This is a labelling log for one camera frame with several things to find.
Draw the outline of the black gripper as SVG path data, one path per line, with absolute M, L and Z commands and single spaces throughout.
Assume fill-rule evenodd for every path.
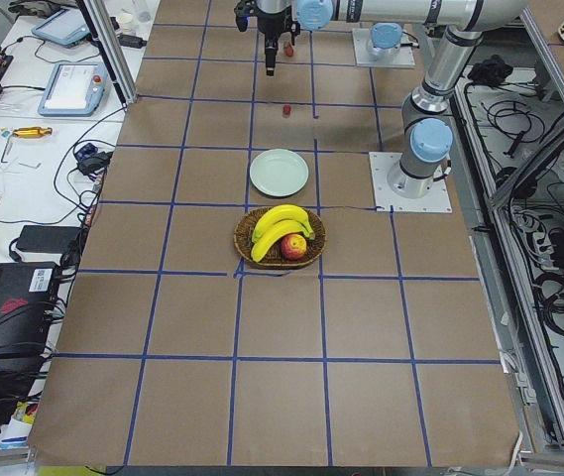
M 265 68 L 267 76 L 274 76 L 277 64 L 278 38 L 292 29 L 290 0 L 257 0 L 258 29 L 265 34 Z

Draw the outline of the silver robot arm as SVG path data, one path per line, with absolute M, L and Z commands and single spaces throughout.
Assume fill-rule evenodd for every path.
M 444 113 L 455 85 L 482 34 L 518 17 L 525 1 L 240 1 L 234 8 L 238 30 L 255 17 L 265 36 L 268 76 L 275 74 L 278 41 L 284 33 L 296 37 L 317 31 L 332 21 L 405 23 L 445 28 L 424 78 L 403 102 L 405 149 L 390 169 L 390 188 L 406 198 L 425 196 L 434 173 L 447 157 L 453 132 L 437 118 Z
M 376 23 L 370 29 L 369 51 L 378 55 L 400 46 L 403 34 L 402 26 L 398 23 Z

